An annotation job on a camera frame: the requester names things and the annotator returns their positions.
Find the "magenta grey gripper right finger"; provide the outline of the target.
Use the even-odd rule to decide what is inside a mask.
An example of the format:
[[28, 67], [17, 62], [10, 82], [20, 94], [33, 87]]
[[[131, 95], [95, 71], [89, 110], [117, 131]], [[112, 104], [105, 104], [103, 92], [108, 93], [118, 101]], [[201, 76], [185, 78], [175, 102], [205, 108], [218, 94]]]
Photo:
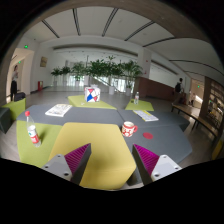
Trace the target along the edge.
[[144, 185], [181, 170], [168, 155], [157, 155], [152, 151], [134, 144], [132, 154]]

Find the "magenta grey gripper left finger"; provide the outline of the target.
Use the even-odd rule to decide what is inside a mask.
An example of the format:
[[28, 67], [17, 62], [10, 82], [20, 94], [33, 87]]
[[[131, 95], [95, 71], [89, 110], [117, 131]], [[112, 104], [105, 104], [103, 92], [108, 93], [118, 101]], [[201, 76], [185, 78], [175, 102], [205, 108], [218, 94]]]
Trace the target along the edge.
[[91, 153], [91, 144], [88, 143], [66, 155], [57, 154], [42, 169], [79, 185]]

